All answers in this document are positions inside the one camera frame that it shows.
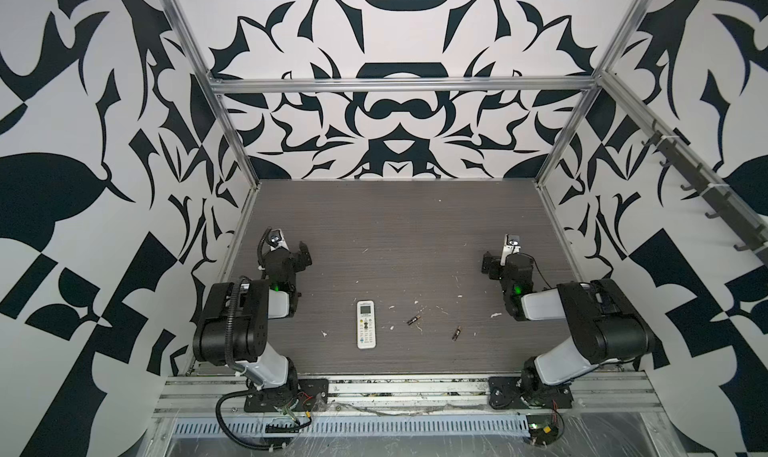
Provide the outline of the white remote control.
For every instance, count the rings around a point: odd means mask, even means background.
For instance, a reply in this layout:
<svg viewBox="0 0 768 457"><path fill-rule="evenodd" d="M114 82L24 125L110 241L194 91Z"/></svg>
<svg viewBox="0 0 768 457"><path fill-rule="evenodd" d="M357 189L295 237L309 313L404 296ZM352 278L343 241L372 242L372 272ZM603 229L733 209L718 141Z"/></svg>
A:
<svg viewBox="0 0 768 457"><path fill-rule="evenodd" d="M375 304L373 301L359 301L356 306L356 345L359 350L376 347Z"/></svg>

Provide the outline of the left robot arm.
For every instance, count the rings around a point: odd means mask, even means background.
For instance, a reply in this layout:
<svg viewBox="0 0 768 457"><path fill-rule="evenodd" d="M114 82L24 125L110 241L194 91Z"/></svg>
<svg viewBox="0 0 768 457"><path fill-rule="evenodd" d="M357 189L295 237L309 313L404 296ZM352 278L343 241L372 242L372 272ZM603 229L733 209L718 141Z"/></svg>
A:
<svg viewBox="0 0 768 457"><path fill-rule="evenodd" d="M266 411L298 400L297 370L268 342L272 320L295 316L297 274L312 265L308 246L291 251L272 244L261 257L263 277L212 286L193 337L196 361L227 367L246 378L246 410Z"/></svg>

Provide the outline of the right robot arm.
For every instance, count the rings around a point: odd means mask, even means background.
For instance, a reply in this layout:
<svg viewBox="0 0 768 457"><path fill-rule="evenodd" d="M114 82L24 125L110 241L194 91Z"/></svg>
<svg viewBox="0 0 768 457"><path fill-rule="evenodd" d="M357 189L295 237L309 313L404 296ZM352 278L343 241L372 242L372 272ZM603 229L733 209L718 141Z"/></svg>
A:
<svg viewBox="0 0 768 457"><path fill-rule="evenodd" d="M520 376L491 377L495 410L572 407L571 383L604 365L621 365L650 354L656 337L611 279L567 282L533 289L535 259L522 253L483 255L481 272L500 283L505 309L518 322L562 320L569 336L526 360Z"/></svg>

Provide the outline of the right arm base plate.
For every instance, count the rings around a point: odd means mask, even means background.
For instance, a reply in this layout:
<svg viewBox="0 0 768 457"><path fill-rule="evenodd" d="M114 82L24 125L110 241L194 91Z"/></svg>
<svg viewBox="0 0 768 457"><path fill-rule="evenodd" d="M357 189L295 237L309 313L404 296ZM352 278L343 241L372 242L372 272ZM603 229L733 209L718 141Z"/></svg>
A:
<svg viewBox="0 0 768 457"><path fill-rule="evenodd" d="M494 410L571 409L569 385L548 386L536 378L495 376L488 379L488 404Z"/></svg>

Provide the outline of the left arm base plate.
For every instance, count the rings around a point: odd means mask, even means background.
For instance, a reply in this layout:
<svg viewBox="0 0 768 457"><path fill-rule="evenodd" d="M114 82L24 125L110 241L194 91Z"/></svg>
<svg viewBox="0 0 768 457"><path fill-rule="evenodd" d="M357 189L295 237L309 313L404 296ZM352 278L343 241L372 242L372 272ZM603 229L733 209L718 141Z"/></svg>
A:
<svg viewBox="0 0 768 457"><path fill-rule="evenodd" d="M324 405L329 391L328 379L298 379L281 387L252 391L246 398L246 413L266 413L283 409L312 411Z"/></svg>

